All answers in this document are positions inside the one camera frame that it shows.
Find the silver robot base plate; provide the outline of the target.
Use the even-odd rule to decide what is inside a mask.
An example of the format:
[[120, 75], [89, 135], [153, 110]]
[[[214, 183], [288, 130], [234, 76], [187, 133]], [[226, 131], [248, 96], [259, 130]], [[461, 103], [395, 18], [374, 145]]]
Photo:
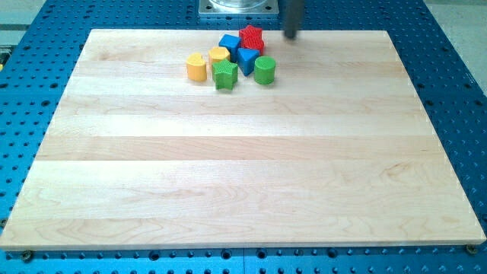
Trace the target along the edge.
[[278, 15], [278, 0], [198, 0], [199, 14], [226, 15]]

